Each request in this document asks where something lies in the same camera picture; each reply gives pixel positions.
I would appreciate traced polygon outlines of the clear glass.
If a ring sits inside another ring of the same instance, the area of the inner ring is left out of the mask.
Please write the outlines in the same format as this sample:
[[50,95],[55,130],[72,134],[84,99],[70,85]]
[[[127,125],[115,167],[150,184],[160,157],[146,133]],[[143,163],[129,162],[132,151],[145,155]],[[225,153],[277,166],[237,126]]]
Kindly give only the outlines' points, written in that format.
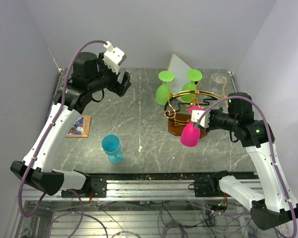
[[212,88],[212,92],[220,95],[223,92],[223,87],[225,87],[227,83],[227,77],[223,73],[213,73],[210,79],[210,86]]

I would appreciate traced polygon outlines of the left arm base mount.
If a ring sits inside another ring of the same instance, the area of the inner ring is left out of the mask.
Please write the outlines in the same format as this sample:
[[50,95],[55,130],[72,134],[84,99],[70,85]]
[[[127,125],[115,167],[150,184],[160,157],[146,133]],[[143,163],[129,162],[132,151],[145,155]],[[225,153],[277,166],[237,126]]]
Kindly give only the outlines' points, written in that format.
[[80,189],[62,189],[62,198],[74,198],[74,192],[81,198],[105,198],[107,182],[104,178],[94,174],[84,174],[86,180]]

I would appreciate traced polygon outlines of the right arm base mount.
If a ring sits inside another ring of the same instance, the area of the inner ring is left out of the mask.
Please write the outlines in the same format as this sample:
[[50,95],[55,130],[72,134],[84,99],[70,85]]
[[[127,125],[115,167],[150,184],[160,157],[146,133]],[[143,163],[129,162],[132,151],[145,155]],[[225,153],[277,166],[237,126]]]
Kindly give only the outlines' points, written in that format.
[[228,171],[213,173],[208,179],[194,181],[188,189],[194,191],[195,197],[221,197],[224,192],[220,189],[220,180],[233,174]]

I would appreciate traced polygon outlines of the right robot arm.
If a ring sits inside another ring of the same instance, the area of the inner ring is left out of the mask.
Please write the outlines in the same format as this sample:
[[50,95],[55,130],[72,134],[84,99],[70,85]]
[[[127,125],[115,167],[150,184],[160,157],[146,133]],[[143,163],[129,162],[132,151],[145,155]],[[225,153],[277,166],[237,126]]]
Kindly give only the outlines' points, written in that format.
[[263,112],[246,93],[231,93],[219,102],[228,102],[228,112],[214,106],[207,108],[198,118],[197,125],[206,131],[222,129],[232,132],[250,156],[263,194],[239,182],[227,171],[213,175],[210,193],[226,193],[242,204],[261,230],[276,228],[292,222],[297,234],[298,200],[292,193],[276,152],[275,138]]

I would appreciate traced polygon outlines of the gold wire glass rack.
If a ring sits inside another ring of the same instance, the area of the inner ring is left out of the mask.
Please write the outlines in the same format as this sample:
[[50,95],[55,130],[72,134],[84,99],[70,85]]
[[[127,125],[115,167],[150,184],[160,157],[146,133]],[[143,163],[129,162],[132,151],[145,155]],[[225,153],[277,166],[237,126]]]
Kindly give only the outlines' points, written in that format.
[[[198,109],[205,109],[210,106],[211,101],[216,101],[222,99],[226,96],[225,87],[223,87],[223,92],[221,95],[217,95],[213,92],[203,91],[198,89],[196,86],[195,91],[180,91],[178,93],[168,94],[168,101],[164,105],[164,116],[168,119],[168,132],[174,136],[180,136],[183,128],[191,122],[191,116],[189,113],[181,112],[181,105],[184,105],[185,110],[188,112],[193,107]],[[196,97],[193,98],[191,102],[178,102],[177,108],[175,108],[171,102],[177,100],[181,96],[195,94]]]

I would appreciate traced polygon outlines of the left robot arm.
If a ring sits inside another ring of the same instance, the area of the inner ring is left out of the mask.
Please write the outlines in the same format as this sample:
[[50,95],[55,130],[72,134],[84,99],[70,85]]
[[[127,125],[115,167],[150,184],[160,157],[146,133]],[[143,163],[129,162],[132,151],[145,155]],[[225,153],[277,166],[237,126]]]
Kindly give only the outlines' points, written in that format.
[[18,195],[24,185],[44,194],[54,195],[59,190],[74,189],[80,197],[91,192],[88,175],[76,171],[54,169],[55,153],[70,127],[93,101],[95,92],[107,89],[122,97],[131,86],[130,74],[125,72],[118,81],[119,69],[126,54],[118,48],[98,55],[78,52],[72,59],[63,84],[57,90],[53,103],[38,139],[22,161],[14,161],[10,170],[21,180]]

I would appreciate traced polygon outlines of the pink wine glass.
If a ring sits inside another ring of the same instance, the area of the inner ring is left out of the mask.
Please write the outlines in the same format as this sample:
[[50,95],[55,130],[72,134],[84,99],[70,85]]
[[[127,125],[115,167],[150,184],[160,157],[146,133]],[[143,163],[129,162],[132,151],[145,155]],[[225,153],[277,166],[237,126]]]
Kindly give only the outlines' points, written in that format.
[[180,141],[187,147],[195,147],[200,139],[200,129],[194,127],[194,123],[191,121],[182,130]]

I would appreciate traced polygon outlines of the green wine glass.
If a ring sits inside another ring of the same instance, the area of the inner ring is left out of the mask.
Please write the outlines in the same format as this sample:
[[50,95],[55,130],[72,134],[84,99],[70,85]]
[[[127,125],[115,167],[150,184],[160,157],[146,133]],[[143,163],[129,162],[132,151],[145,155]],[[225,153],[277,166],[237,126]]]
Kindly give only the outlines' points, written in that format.
[[[187,72],[186,76],[189,79],[189,82],[182,87],[182,91],[195,91],[197,87],[196,85],[203,78],[202,73],[197,69],[191,69]],[[195,94],[188,94],[181,96],[181,100],[184,102],[191,102],[194,97],[196,97]]]
[[159,105],[165,105],[168,101],[168,94],[171,93],[169,85],[173,83],[175,76],[171,71],[164,70],[158,74],[158,78],[162,84],[156,91],[155,101]]

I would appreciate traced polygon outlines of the blue wine glass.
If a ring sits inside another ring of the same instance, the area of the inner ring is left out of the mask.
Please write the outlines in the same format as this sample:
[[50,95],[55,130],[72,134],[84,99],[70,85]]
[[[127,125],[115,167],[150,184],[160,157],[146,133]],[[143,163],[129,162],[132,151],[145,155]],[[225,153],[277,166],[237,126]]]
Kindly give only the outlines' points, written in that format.
[[101,146],[112,164],[120,163],[123,160],[121,141],[118,136],[114,134],[105,136],[101,142]]

